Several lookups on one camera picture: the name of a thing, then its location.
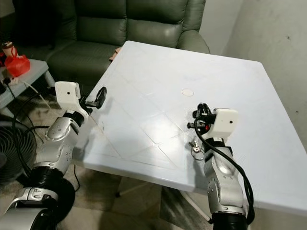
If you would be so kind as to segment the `small pink cloth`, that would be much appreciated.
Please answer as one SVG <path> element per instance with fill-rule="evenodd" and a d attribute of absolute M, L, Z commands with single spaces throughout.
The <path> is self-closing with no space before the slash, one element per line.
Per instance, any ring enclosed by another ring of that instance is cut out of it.
<path fill-rule="evenodd" d="M 116 59 L 116 56 L 119 54 L 119 52 L 121 51 L 122 49 L 122 46 L 120 47 L 117 47 L 115 50 L 114 50 L 114 53 L 113 55 L 109 58 L 109 61 L 114 61 L 114 59 Z"/>

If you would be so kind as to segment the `white plastic table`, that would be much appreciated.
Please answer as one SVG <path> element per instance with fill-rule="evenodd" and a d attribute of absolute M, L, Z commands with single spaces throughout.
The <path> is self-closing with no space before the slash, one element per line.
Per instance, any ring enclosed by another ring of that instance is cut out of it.
<path fill-rule="evenodd" d="M 227 144 L 252 184 L 255 206 L 307 217 L 307 152 L 261 63 L 129 40 L 90 100 L 102 86 L 105 103 L 92 113 L 96 123 L 75 148 L 75 163 L 204 194 L 187 123 L 199 103 L 235 109 Z"/>

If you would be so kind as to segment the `small grey side table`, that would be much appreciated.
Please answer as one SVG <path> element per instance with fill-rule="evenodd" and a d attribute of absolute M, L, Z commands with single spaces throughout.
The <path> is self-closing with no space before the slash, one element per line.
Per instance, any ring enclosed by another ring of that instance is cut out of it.
<path fill-rule="evenodd" d="M 55 80 L 50 74 L 48 64 L 45 61 L 29 59 L 30 70 L 23 75 L 20 75 L 22 84 L 8 87 L 8 89 L 0 95 L 0 113 L 8 115 L 10 113 L 7 106 L 16 96 L 20 95 L 26 89 L 31 89 L 33 83 L 37 80 L 45 79 L 48 86 L 54 86 Z M 6 68 L 1 68 L 0 76 L 9 76 Z"/>

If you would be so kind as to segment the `dark green leather sofa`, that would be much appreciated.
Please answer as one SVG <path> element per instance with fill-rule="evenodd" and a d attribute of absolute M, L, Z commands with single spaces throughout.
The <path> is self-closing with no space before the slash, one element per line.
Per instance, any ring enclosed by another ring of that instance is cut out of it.
<path fill-rule="evenodd" d="M 88 93 L 128 40 L 209 53 L 200 35 L 206 0 L 12 0 L 0 32 L 56 81 Z"/>

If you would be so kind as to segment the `red plastic bag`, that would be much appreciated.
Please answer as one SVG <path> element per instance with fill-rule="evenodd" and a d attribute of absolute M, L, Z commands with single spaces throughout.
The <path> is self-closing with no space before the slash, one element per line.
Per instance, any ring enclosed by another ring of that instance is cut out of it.
<path fill-rule="evenodd" d="M 30 70 L 30 62 L 26 55 L 7 57 L 4 66 L 13 77 L 19 77 Z"/>

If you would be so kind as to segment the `white power strip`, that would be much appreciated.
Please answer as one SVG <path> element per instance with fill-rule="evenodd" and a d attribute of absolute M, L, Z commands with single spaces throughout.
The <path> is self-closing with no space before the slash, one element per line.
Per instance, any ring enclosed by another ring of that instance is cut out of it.
<path fill-rule="evenodd" d="M 22 81 L 20 77 L 13 77 L 11 75 L 9 76 L 3 75 L 0 77 L 0 83 L 2 84 L 2 86 L 11 87 L 11 86 L 17 86 L 17 85 L 22 84 Z"/>

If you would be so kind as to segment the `black floor fan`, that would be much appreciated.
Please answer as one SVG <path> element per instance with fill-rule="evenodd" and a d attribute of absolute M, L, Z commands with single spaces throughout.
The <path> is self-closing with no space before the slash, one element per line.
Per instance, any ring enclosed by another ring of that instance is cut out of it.
<path fill-rule="evenodd" d="M 75 188 L 64 175 L 77 144 L 79 123 L 59 117 L 47 127 L 45 142 L 37 155 L 35 147 L 22 149 L 31 130 L 17 130 L 15 146 L 2 148 L 1 173 L 14 164 L 15 179 L 22 184 L 0 218 L 0 230 L 57 230 L 70 213 Z"/>

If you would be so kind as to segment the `brown paper cup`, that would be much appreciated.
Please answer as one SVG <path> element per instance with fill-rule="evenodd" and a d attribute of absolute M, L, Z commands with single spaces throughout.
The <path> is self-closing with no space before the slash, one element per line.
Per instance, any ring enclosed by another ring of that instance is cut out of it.
<path fill-rule="evenodd" d="M 16 48 L 14 47 L 13 42 L 7 41 L 1 44 L 2 51 L 8 58 L 14 58 L 18 55 Z"/>

